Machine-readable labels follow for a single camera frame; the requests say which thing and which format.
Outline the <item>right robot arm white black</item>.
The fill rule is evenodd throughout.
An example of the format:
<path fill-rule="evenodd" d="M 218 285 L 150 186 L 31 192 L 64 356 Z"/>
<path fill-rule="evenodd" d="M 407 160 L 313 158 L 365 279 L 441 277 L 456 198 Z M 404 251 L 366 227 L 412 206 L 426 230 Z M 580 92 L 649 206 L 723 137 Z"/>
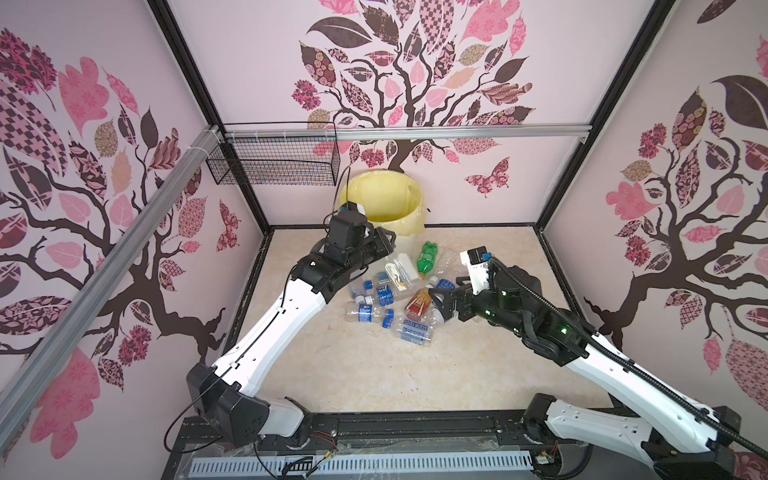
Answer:
<path fill-rule="evenodd" d="M 668 386 L 622 354 L 574 312 L 546 300 L 537 278 L 497 259 L 472 265 L 455 288 L 428 293 L 446 317 L 486 320 L 517 336 L 525 347 L 601 387 L 629 415 L 579 407 L 537 394 L 521 417 L 534 443 L 575 440 L 622 454 L 662 479 L 733 479 L 729 445 L 739 416 L 712 408 Z"/>

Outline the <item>small bottle blue label blue cap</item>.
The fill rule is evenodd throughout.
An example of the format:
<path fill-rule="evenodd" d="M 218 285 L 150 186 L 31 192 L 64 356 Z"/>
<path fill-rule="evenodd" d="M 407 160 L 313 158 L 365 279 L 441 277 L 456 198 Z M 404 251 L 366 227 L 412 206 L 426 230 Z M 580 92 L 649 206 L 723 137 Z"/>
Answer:
<path fill-rule="evenodd" d="M 345 306 L 344 320 L 351 323 L 378 323 L 389 328 L 395 319 L 392 309 L 366 303 L 349 302 Z"/>

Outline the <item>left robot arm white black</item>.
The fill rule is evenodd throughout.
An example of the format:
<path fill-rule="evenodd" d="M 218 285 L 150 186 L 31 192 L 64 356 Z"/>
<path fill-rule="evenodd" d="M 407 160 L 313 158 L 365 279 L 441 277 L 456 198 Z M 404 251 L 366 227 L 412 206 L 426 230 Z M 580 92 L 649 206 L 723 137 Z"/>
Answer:
<path fill-rule="evenodd" d="M 354 275 L 393 253 L 396 234 L 374 226 L 362 208 L 345 204 L 329 220 L 326 236 L 289 271 L 283 290 L 257 324 L 212 365 L 187 374 L 191 406 L 236 447 L 261 436 L 304 439 L 309 412 L 297 402 L 258 398 L 285 348 Z"/>

